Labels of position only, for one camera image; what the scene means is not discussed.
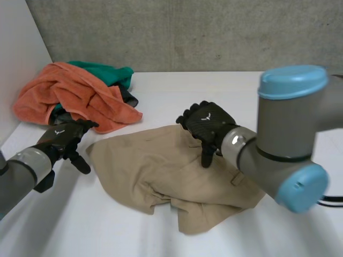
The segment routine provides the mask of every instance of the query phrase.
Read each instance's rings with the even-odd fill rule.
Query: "green towel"
[[[126,89],[129,89],[131,84],[131,77],[133,75],[133,70],[130,67],[123,67],[116,69],[109,65],[104,65],[100,63],[89,63],[81,61],[70,61],[67,62],[71,65],[82,68],[89,73],[101,79],[108,87],[114,83],[120,83]],[[63,107],[59,103],[55,106],[54,111],[61,110]]]

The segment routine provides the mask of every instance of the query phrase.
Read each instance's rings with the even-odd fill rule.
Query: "white table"
[[[102,138],[170,125],[184,109],[214,101],[243,126],[255,129],[259,72],[136,73],[132,94],[142,122],[116,132],[90,131],[79,145]],[[34,145],[45,127],[21,123],[2,150],[11,157]],[[314,160],[331,176],[328,194],[343,194],[343,132],[319,134]],[[157,206],[149,216],[116,203],[94,171],[78,172],[56,163],[54,187],[32,191],[0,223],[0,256],[343,256],[343,209],[317,206],[295,215],[266,196],[255,209],[228,218],[207,233],[178,231],[177,213]]]

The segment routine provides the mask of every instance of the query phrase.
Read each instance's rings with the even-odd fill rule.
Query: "gray robot arm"
[[[37,145],[16,153],[8,161],[0,151],[0,220],[31,190],[42,193],[52,187],[56,161],[70,159],[80,172],[91,172],[76,149],[83,135],[93,126],[98,124],[90,120],[53,126]]]
[[[259,88],[257,133],[237,127],[224,138],[225,159],[275,201],[307,211],[328,186],[326,171],[311,160],[316,132],[343,127],[343,80],[318,66],[265,72]]]

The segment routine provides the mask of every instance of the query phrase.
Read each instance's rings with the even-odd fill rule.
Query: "beige cloth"
[[[104,139],[87,149],[111,197],[147,214],[170,202],[186,234],[208,231],[255,207],[265,194],[220,156],[202,168],[201,151],[201,142],[179,125]]]

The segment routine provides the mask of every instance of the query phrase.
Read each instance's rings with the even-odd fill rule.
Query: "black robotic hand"
[[[215,103],[206,101],[193,104],[179,116],[176,123],[181,124],[192,136],[202,141],[202,166],[208,168],[213,154],[221,149],[226,134],[238,127],[236,121]]]
[[[91,120],[69,121],[64,124],[52,126],[33,146],[45,154],[51,160],[52,166],[60,159],[70,159],[71,163],[83,174],[91,172],[90,166],[76,151],[83,135],[92,127],[99,125]]]

